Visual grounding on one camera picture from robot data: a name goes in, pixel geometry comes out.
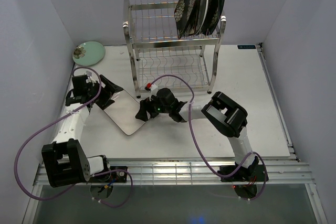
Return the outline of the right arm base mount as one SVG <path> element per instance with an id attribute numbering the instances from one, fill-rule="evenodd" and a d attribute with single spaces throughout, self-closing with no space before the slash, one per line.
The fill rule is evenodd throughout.
<path id="1" fill-rule="evenodd" d="M 217 171 L 221 175 L 232 173 L 236 165 L 220 166 Z M 221 178 L 222 182 L 263 182 L 265 179 L 265 168 L 263 165 L 257 165 L 253 170 L 241 167 L 233 176 Z"/>

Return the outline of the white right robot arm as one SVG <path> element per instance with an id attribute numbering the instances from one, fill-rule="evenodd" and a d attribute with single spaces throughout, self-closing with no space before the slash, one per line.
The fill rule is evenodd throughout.
<path id="1" fill-rule="evenodd" d="M 256 175 L 259 163 L 253 153 L 247 135 L 247 111 L 234 100 L 217 91 L 207 103 L 179 101 L 168 88 L 159 89 L 156 94 L 140 101 L 135 118 L 144 122 L 159 114 L 168 114 L 177 123 L 191 123 L 192 120 L 207 119 L 220 134 L 228 138 L 235 155 L 235 173 L 242 180 Z"/>

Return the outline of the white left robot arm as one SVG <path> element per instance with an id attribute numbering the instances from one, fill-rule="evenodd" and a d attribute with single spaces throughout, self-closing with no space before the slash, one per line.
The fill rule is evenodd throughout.
<path id="1" fill-rule="evenodd" d="M 136 119 L 140 103 L 124 88 L 100 75 L 94 81 L 87 74 L 72 78 L 72 89 L 66 96 L 66 111 L 60 130 L 50 144 L 42 147 L 41 154 L 51 187 L 88 182 L 94 176 L 105 182 L 111 177 L 111 168 L 105 155 L 87 157 L 80 139 L 91 109 L 97 106 L 127 136 L 144 124 Z"/>

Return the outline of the black floral plate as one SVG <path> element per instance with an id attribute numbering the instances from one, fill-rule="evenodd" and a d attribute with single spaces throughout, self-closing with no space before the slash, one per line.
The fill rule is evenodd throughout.
<path id="1" fill-rule="evenodd" d="M 204 35 L 211 35 L 215 30 L 218 22 L 219 0 L 208 0 L 208 8 L 205 21 L 202 25 L 202 33 Z"/>
<path id="2" fill-rule="evenodd" d="M 189 17 L 195 5 L 195 1 L 196 0 L 178 0 L 174 10 L 178 39 L 184 37 Z"/>

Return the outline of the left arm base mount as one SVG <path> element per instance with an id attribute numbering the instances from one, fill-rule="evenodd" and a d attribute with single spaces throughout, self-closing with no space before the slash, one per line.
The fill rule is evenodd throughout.
<path id="1" fill-rule="evenodd" d="M 104 174 L 102 176 L 97 176 L 99 181 L 106 183 L 126 183 L 127 182 L 127 166 L 110 166 L 109 164 L 104 167 L 102 173 L 107 172 L 109 170 L 117 170 L 116 172 L 111 172 L 109 174 Z"/>

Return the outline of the white rectangular plate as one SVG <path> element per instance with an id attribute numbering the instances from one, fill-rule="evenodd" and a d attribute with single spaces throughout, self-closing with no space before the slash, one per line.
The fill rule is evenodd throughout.
<path id="1" fill-rule="evenodd" d="M 135 118 L 140 104 L 128 92 L 117 92 L 112 96 L 112 100 L 114 102 L 103 111 L 125 135 L 134 134 L 146 123 Z"/>

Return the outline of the mint green round plate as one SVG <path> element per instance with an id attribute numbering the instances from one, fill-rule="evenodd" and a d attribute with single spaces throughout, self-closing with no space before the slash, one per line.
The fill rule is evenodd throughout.
<path id="1" fill-rule="evenodd" d="M 72 59 L 77 65 L 89 67 L 99 63 L 105 57 L 105 54 L 106 49 L 101 43 L 87 41 L 74 49 Z"/>

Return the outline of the round white teal-rimmed plate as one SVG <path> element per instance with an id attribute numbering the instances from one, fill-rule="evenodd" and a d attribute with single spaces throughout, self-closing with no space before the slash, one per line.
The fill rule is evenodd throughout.
<path id="1" fill-rule="evenodd" d="M 208 0 L 199 0 L 197 23 L 195 27 L 196 35 L 198 35 L 201 32 L 202 25 L 207 15 L 207 10 L 208 10 Z"/>

